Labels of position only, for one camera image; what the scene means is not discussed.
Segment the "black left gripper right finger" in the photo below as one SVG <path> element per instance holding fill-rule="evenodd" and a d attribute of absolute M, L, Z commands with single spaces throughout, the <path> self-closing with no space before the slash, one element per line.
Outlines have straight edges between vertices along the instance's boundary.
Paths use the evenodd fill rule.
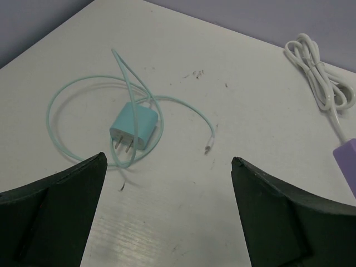
<path fill-rule="evenodd" d="M 234 157 L 231 178 L 252 266 L 355 266 L 355 207 Z"/>

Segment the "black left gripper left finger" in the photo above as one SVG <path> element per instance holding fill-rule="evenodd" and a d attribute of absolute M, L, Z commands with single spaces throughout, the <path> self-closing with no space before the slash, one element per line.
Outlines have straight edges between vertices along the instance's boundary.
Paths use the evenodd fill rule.
<path fill-rule="evenodd" d="M 1 193 L 1 266 L 80 266 L 107 171 L 103 152 Z"/>

